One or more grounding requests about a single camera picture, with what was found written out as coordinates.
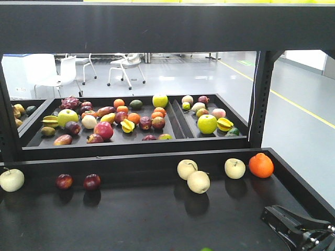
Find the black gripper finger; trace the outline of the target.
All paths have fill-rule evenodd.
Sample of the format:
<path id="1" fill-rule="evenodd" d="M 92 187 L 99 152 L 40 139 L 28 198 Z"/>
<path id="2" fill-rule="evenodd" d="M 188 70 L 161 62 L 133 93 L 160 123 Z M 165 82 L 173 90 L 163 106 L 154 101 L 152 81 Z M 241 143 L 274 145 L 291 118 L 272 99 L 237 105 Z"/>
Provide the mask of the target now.
<path id="1" fill-rule="evenodd" d="M 278 205 L 263 209 L 266 223 L 290 250 L 331 250 L 331 223 L 295 214 Z"/>

